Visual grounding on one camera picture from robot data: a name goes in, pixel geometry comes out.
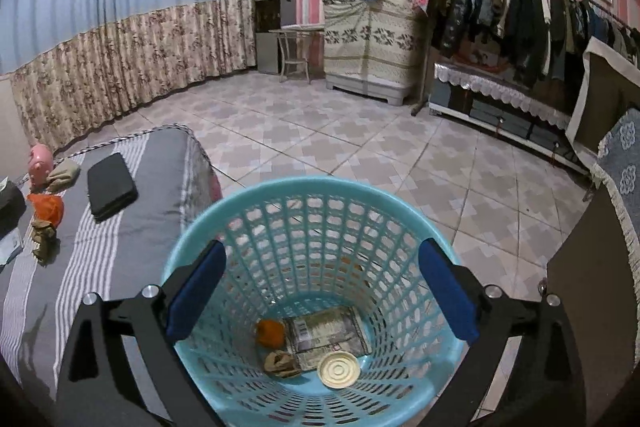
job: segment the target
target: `turquoise plastic basket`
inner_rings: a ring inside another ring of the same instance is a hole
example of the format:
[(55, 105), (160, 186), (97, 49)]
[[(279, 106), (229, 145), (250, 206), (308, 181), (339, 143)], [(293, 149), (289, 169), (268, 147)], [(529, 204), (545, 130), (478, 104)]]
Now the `turquoise plastic basket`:
[[(175, 347), (202, 394), (229, 425), (398, 426), (442, 390), (462, 355), (417, 267), (417, 248), (438, 230), (381, 190), (332, 177), (286, 178), (209, 207), (175, 246), (164, 270), (196, 259), (214, 237), (226, 271), (191, 336)], [(281, 380), (262, 370), (255, 344), (263, 317), (355, 305), (371, 355), (349, 388), (315, 372)]]

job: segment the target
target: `tile floor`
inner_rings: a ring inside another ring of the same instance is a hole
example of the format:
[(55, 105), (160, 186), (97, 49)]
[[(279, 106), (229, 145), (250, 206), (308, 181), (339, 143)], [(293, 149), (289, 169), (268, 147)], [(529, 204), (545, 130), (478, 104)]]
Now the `tile floor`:
[[(174, 121), (193, 129), (223, 194), (306, 174), (375, 185), (429, 217), (482, 284), (516, 298), (539, 299), (546, 263), (586, 208), (566, 171), (469, 126), (255, 72), (172, 94), (72, 149)], [(496, 407), (517, 346), (511, 339), (483, 411)]]

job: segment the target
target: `white wall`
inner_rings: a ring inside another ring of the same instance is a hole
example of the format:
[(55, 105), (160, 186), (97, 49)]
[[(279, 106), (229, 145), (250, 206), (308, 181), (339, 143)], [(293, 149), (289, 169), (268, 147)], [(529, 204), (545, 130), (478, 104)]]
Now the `white wall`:
[(11, 83), (0, 80), (0, 180), (14, 180), (27, 170), (29, 143), (15, 107)]

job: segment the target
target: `round lid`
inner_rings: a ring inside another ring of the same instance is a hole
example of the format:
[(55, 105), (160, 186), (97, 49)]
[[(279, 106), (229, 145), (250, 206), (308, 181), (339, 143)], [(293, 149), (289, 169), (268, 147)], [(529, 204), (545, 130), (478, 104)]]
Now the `round lid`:
[(354, 384), (360, 376), (358, 359), (346, 351), (327, 353), (318, 363), (318, 376), (332, 389), (343, 389)]

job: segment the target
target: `black bag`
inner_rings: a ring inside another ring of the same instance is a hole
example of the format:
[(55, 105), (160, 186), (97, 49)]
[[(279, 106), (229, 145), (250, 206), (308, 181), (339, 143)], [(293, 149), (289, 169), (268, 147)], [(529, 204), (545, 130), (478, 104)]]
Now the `black bag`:
[(138, 190), (119, 152), (88, 170), (87, 186), (91, 213), (96, 221), (114, 216), (138, 199)]
[(26, 209), (27, 204), (20, 188), (7, 181), (6, 187), (0, 192), (0, 239), (18, 226)]

